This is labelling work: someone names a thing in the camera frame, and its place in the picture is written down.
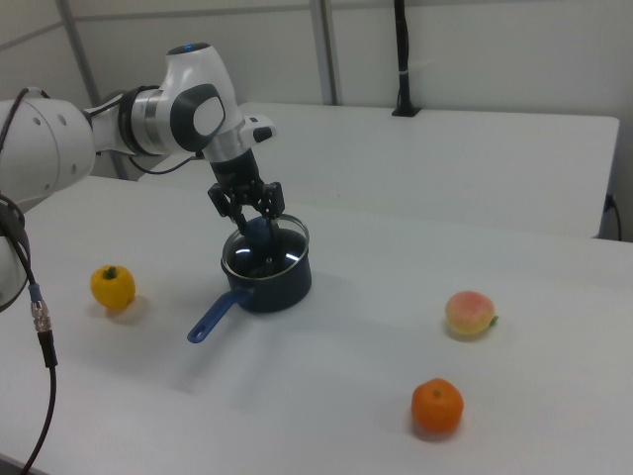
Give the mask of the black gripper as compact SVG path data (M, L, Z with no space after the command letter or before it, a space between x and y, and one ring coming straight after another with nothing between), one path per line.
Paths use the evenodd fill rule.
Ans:
M248 238L273 237L285 210L283 190L279 182L262 183L253 151L248 149L236 158L211 162L210 166L217 183L208 190L208 196L220 216L230 218L238 232L241 235L246 232ZM259 217L247 222L233 190L250 185L249 206Z

